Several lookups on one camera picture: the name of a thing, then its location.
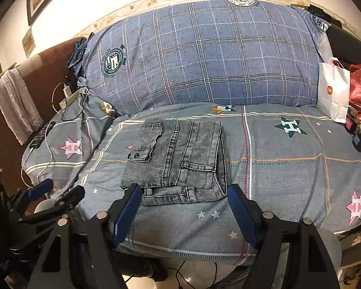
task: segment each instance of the power strip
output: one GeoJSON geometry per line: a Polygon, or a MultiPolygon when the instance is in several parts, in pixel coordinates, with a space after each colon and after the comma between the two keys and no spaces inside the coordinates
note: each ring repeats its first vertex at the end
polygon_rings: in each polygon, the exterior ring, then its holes
{"type": "MultiPolygon", "coordinates": [[[[77,97],[79,96],[80,90],[76,90],[73,94],[71,94],[68,98],[67,98],[67,104],[70,105],[73,101],[75,101],[77,99],[77,97]]],[[[67,106],[65,104],[65,99],[62,100],[59,103],[60,107],[64,110],[67,106]]]]}

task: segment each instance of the blue plaid pillowcase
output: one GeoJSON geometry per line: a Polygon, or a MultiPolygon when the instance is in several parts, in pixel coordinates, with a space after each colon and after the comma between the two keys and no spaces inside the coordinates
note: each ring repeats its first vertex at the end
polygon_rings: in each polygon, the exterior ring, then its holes
{"type": "Polygon", "coordinates": [[[164,7],[95,34],[81,80],[121,114],[189,102],[312,105],[328,25],[256,0],[164,7]]]}

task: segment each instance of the bed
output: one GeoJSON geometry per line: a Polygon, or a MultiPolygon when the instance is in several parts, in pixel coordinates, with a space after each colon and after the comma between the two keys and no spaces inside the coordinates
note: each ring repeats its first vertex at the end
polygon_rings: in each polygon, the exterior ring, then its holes
{"type": "MultiPolygon", "coordinates": [[[[93,95],[67,113],[28,157],[36,182],[52,178],[58,198],[84,186],[84,217],[123,196],[131,146],[145,120],[221,122],[231,182],[281,219],[313,219],[334,233],[361,224],[361,152],[345,128],[313,107],[318,63],[331,56],[329,23],[256,0],[166,7],[116,23],[85,42],[74,65],[93,95]],[[79,142],[77,148],[71,148],[79,142]]],[[[137,256],[251,263],[222,198],[141,206],[118,248],[137,256]]]]}

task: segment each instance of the towel rail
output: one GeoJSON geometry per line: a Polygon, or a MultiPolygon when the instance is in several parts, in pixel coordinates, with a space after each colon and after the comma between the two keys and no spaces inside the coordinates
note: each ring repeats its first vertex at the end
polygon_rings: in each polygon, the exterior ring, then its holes
{"type": "Polygon", "coordinates": [[[16,62],[12,63],[5,71],[1,72],[0,77],[3,76],[7,70],[13,69],[15,67],[15,65],[16,65],[16,62]]]}

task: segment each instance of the blue gripper pad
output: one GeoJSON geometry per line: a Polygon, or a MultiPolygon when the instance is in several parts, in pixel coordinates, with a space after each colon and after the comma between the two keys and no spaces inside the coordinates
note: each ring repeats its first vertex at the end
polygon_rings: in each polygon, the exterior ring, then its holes
{"type": "Polygon", "coordinates": [[[125,192],[124,197],[114,201],[109,209],[109,229],[114,234],[112,247],[116,248],[126,238],[131,223],[142,201],[142,188],[138,184],[125,192]]]}
{"type": "Polygon", "coordinates": [[[43,180],[41,183],[27,191],[28,201],[35,201],[53,188],[53,181],[50,178],[43,180]]]}
{"type": "Polygon", "coordinates": [[[247,210],[244,204],[244,201],[247,203],[253,202],[255,204],[256,202],[248,200],[237,184],[232,184],[228,187],[227,200],[229,201],[231,210],[235,216],[235,219],[246,242],[250,243],[253,248],[258,249],[259,240],[256,236],[256,223],[253,221],[253,218],[249,214],[249,211],[251,210],[247,210]]]}

